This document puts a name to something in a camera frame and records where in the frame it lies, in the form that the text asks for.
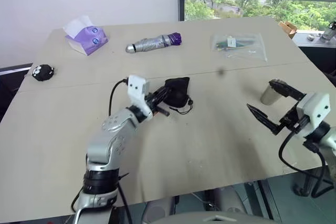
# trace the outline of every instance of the white tabletop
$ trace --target white tabletop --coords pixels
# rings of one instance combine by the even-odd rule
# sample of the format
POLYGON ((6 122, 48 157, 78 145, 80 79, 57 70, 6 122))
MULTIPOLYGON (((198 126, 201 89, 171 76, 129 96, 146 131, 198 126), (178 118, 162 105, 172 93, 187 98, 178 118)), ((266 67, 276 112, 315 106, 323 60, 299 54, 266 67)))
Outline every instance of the white tabletop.
MULTIPOLYGON (((14 97, 0 124, 0 195, 5 202, 0 222, 71 213, 70 203, 82 186, 87 143, 107 117, 111 88, 132 73, 149 78, 151 91, 172 76, 189 76, 194 109, 187 115, 158 114, 140 125, 120 171, 130 173, 121 182, 129 204, 291 173, 277 156, 288 131, 272 135, 246 107, 250 103, 277 122, 295 104, 291 98, 272 106, 261 104, 270 79, 282 79, 301 92, 330 93, 332 111, 326 121, 336 126, 334 86, 269 18, 106 30, 110 36, 118 31, 120 39, 111 39, 89 57, 69 50, 60 32, 53 32, 42 50, 44 57, 39 56, 36 64, 54 63, 57 74, 45 82, 26 77, 14 97), (241 26, 248 31, 262 27, 269 61, 225 59, 212 53, 209 35, 213 31, 206 28, 225 30, 226 25, 241 31, 241 26), (195 39, 197 30, 206 36, 192 43, 190 36, 195 39), (171 31, 183 31, 181 46, 124 53, 124 44, 171 31), (118 54, 109 58, 111 50, 118 54), (217 73, 218 68, 226 69, 223 75, 217 73)), ((126 90, 118 87, 112 112, 129 105, 126 90)), ((319 166, 318 157, 302 142, 294 138, 284 157, 301 169, 319 166)))

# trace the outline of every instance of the cardboard box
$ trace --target cardboard box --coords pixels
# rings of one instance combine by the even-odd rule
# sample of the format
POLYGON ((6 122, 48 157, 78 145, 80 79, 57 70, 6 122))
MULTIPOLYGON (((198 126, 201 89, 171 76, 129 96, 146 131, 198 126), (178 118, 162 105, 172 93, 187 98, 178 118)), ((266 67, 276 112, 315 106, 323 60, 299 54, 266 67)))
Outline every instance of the cardboard box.
POLYGON ((282 27, 282 29, 285 31, 286 34, 288 34, 289 38, 293 39, 294 35, 296 34, 296 31, 298 28, 293 25, 291 22, 285 21, 285 22, 279 22, 279 26, 282 27))

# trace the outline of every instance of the black fabric pouch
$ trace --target black fabric pouch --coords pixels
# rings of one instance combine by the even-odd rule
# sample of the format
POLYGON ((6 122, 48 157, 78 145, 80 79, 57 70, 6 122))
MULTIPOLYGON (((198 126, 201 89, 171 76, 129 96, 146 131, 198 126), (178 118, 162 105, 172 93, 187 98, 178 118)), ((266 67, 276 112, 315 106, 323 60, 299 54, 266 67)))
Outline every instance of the black fabric pouch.
POLYGON ((163 102, 175 108, 184 107, 189 99, 187 94, 189 79, 189 77, 183 77, 166 80, 164 85, 171 88, 172 91, 163 102))

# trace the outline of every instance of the plastic bag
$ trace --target plastic bag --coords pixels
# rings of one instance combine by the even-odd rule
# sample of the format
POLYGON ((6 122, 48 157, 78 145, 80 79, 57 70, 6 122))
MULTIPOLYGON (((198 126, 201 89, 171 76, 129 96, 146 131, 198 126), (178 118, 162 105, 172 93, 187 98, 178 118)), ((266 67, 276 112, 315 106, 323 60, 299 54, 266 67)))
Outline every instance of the plastic bag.
POLYGON ((244 57, 267 61, 261 34, 217 34, 213 37, 212 49, 223 52, 227 58, 244 57))

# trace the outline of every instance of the floor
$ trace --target floor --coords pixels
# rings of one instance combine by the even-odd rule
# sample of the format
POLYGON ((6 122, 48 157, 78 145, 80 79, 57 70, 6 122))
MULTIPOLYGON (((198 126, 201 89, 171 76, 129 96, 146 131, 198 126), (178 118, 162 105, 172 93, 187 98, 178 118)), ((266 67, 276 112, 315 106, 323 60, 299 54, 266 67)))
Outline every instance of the floor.
MULTIPOLYGON (((268 179, 271 193, 275 200, 283 224, 335 224, 336 223, 336 191, 330 191, 320 198, 298 197, 291 191, 291 186, 297 175, 289 174, 268 179)), ((255 185, 255 192, 261 198, 259 187, 255 185)), ((244 184, 234 185, 247 213, 252 215, 249 199, 247 198, 244 184)), ((134 224, 141 223, 141 216, 145 203, 130 206, 134 224)), ((263 213, 267 213, 266 207, 261 205, 263 213)), ((176 206, 176 213, 189 211, 203 211, 203 203, 192 194, 180 196, 180 203, 176 206)), ((41 220, 24 221, 22 224, 64 224, 68 216, 55 217, 41 220)))

